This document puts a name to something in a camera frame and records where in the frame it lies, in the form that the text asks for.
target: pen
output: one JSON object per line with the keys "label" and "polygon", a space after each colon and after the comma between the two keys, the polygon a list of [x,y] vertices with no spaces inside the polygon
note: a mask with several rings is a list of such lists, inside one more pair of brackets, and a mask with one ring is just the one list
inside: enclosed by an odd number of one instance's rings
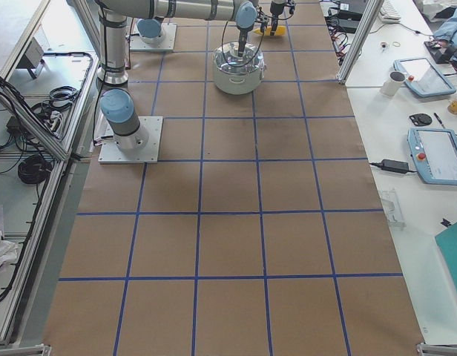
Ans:
{"label": "pen", "polygon": [[442,128],[445,128],[444,125],[443,125],[443,122],[441,121],[441,119],[439,118],[438,114],[437,113],[433,113],[433,115],[435,115],[435,118],[438,120],[439,124],[441,125]]}

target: blue round cap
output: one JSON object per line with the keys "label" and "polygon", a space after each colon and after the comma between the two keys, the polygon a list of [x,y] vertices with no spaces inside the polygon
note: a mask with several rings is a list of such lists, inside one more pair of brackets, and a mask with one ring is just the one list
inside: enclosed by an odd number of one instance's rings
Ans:
{"label": "blue round cap", "polygon": [[250,28],[257,19],[257,9],[250,1],[244,2],[240,5],[235,16],[237,26],[241,28]]}
{"label": "blue round cap", "polygon": [[108,121],[117,124],[128,121],[134,112],[133,100],[122,89],[111,89],[103,94],[100,108]]}
{"label": "blue round cap", "polygon": [[156,19],[139,19],[137,22],[139,34],[153,39],[161,34],[161,22]]}

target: silver pot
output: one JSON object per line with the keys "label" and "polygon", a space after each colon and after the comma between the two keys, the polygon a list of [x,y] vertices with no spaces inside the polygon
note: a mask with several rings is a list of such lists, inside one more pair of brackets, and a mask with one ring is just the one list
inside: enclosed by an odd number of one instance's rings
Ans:
{"label": "silver pot", "polygon": [[243,57],[238,57],[237,51],[238,42],[225,43],[214,51],[214,83],[226,93],[247,94],[261,83],[266,66],[254,45],[246,44]]}

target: keyboard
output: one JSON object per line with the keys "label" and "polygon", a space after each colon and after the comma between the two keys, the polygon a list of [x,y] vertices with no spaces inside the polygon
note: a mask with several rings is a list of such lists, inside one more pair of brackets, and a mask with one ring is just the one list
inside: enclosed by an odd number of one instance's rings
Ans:
{"label": "keyboard", "polygon": [[401,16],[398,11],[390,3],[390,0],[384,0],[378,18],[386,24],[396,24],[400,22]]}

